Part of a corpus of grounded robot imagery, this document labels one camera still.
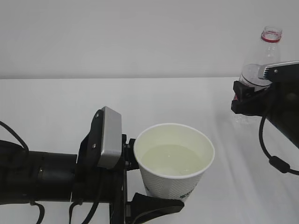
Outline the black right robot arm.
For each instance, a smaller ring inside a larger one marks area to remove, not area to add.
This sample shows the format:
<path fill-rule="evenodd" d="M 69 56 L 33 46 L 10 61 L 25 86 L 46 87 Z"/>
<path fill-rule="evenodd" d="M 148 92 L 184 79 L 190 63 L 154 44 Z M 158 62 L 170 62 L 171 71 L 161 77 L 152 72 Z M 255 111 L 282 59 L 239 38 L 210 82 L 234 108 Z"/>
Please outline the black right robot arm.
<path fill-rule="evenodd" d="M 233 85 L 235 99 L 231 110 L 245 116 L 266 116 L 286 138 L 299 146 L 299 83 L 272 83 L 255 91 L 239 81 Z"/>

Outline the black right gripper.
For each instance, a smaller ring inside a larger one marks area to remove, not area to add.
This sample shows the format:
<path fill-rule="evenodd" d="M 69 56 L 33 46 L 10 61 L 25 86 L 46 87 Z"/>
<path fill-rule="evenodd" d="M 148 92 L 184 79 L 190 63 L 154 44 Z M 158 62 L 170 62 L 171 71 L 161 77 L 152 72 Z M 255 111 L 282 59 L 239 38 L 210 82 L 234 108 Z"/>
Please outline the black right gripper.
<path fill-rule="evenodd" d="M 270 120 L 299 120 L 298 81 L 272 83 L 259 91 L 234 81 L 233 90 L 231 109 L 236 114 L 261 117 L 267 112 Z"/>

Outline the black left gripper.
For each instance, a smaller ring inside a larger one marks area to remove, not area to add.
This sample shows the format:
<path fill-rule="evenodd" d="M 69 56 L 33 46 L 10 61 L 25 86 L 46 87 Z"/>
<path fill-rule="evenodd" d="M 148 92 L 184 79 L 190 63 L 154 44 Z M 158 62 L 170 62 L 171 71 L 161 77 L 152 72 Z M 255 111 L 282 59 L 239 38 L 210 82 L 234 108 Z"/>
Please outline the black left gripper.
<path fill-rule="evenodd" d="M 127 172 L 138 169 L 134 156 L 135 139 L 122 135 L 121 156 L 112 169 L 102 168 L 100 203 L 109 204 L 110 224 L 143 224 L 152 219 L 180 212 L 185 204 L 176 199 L 162 199 L 135 193 L 127 202 Z"/>

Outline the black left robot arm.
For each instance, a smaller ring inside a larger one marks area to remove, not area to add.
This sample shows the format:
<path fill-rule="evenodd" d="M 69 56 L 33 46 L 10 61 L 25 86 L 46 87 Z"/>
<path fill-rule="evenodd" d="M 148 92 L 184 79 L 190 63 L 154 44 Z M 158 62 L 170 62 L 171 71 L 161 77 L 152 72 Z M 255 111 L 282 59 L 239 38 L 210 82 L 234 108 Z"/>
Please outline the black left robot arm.
<path fill-rule="evenodd" d="M 127 200 L 127 172 L 138 169 L 133 157 L 134 140 L 122 136 L 122 154 L 113 169 L 90 167 L 86 163 L 88 138 L 79 154 L 27 152 L 22 146 L 0 143 L 0 203 L 31 204 L 44 217 L 44 201 L 70 202 L 69 212 L 83 203 L 92 203 L 84 219 L 89 223 L 100 203 L 109 204 L 112 224 L 142 224 L 160 216 L 178 213 L 184 203 L 135 193 Z"/>

